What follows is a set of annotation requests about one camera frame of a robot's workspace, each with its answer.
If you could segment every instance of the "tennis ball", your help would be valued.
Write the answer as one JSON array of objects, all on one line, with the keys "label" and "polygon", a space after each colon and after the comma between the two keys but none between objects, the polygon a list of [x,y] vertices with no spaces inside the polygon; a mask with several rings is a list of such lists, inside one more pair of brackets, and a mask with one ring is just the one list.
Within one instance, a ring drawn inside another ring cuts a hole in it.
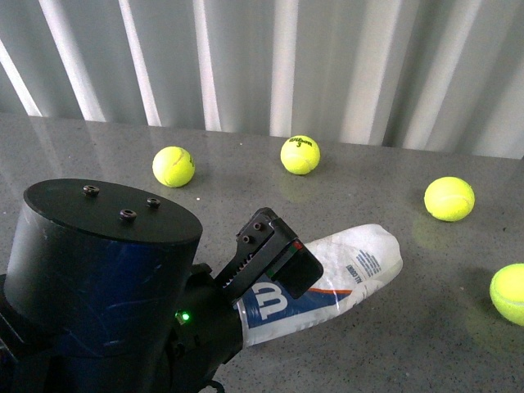
[{"label": "tennis ball", "polygon": [[508,321],[524,326],[524,264],[511,264],[491,279],[491,301]]},{"label": "tennis ball", "polygon": [[280,160],[292,174],[308,174],[320,161],[320,149],[310,137],[297,135],[284,142]]},{"label": "tennis ball", "polygon": [[153,174],[165,186],[182,187],[195,174],[195,164],[187,150],[176,146],[164,147],[153,160]]},{"label": "tennis ball", "polygon": [[438,178],[424,195],[426,209],[436,219],[459,221],[469,215],[475,205],[472,187],[461,178]]}]

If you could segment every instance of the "green led light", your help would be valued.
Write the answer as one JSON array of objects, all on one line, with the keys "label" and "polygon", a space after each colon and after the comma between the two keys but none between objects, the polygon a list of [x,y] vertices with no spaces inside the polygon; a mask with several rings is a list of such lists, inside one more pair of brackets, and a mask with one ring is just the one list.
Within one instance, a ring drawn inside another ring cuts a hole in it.
[{"label": "green led light", "polygon": [[189,319],[191,319],[191,315],[188,312],[182,310],[177,311],[174,317],[181,325],[184,325],[185,323],[189,322]]}]

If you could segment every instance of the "black robotic gripper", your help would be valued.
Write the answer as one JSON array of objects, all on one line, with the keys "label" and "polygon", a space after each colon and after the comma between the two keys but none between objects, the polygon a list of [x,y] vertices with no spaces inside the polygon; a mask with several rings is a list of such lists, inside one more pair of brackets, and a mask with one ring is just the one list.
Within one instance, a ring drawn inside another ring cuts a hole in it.
[{"label": "black robotic gripper", "polygon": [[29,187],[0,276],[0,393],[198,392],[242,349],[236,303],[260,276],[294,298],[322,276],[269,208],[216,278],[192,264],[201,234],[191,212],[135,188]]}]

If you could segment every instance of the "wilson logo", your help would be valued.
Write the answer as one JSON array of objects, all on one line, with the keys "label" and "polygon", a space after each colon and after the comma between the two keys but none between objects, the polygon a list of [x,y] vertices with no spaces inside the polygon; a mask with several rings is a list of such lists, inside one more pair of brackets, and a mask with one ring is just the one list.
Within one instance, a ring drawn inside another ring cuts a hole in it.
[{"label": "wilson logo", "polygon": [[296,142],[296,146],[297,147],[300,147],[302,145],[302,143],[305,143],[306,145],[310,145],[310,146],[313,146],[313,143],[311,143],[310,141],[306,141],[302,138],[291,138],[289,140],[289,142]]},{"label": "wilson logo", "polygon": [[271,282],[257,282],[252,287],[259,304],[260,317],[266,320],[271,314],[283,311],[287,307],[287,299],[282,290]]}]

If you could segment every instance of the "cable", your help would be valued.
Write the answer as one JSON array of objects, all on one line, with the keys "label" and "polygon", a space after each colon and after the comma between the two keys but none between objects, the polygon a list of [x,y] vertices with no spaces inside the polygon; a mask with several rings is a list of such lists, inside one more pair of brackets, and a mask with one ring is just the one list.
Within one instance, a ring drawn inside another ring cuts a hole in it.
[{"label": "cable", "polygon": [[222,384],[220,382],[209,381],[209,382],[207,382],[206,386],[210,386],[210,387],[216,389],[217,393],[226,393],[226,390],[224,389],[224,387],[222,386]]}]

